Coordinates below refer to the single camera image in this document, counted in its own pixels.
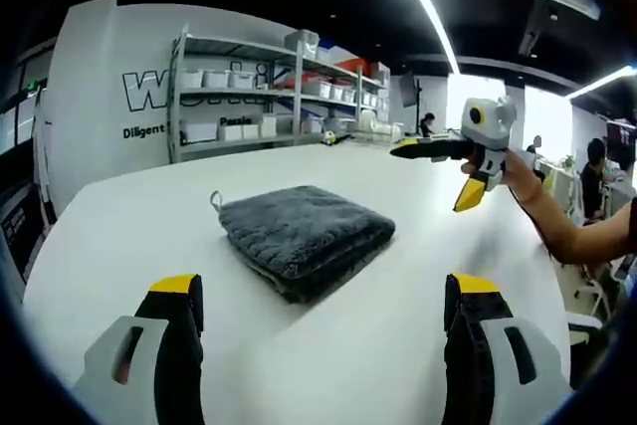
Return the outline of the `person's right hand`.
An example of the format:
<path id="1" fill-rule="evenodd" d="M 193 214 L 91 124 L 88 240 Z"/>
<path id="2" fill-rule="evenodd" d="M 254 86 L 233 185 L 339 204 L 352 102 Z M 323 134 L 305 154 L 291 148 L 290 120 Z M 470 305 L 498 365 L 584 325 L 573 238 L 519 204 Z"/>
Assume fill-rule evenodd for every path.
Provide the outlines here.
<path id="1" fill-rule="evenodd" d="M 533 153 L 507 149 L 501 180 L 513 191 L 519 203 L 529 211 L 543 208 L 550 200 L 539 178 L 533 172 L 534 161 Z"/>

